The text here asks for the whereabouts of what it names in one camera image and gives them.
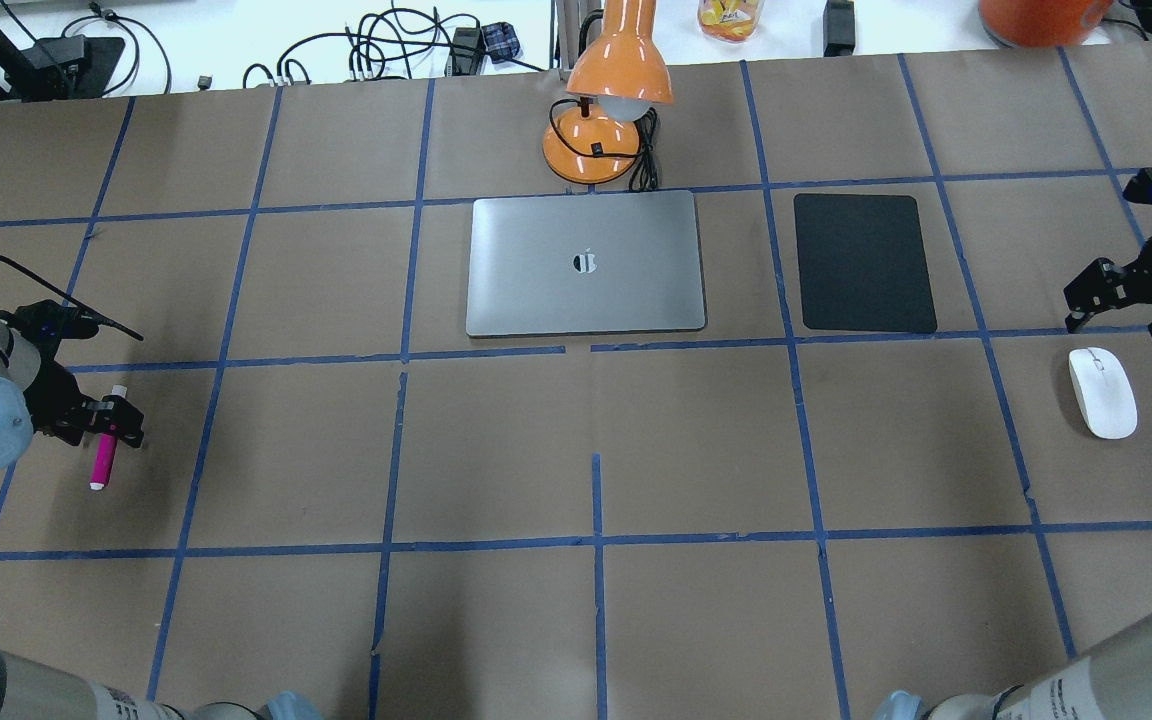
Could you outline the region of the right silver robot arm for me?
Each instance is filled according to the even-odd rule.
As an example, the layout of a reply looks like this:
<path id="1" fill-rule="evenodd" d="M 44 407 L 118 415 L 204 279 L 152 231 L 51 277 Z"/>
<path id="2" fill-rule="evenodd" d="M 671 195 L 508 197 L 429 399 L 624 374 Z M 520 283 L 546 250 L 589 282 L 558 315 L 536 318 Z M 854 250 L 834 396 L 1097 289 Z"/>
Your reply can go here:
<path id="1" fill-rule="evenodd" d="M 1094 260 L 1066 287 L 1066 328 L 1078 332 L 1094 314 L 1152 304 L 1152 236 L 1138 259 L 1117 266 Z M 1152 323 L 1149 324 L 1152 336 Z M 1000 694 L 958 694 L 937 705 L 896 691 L 878 719 L 1152 719 L 1152 614 L 1079 653 L 1069 665 Z"/>

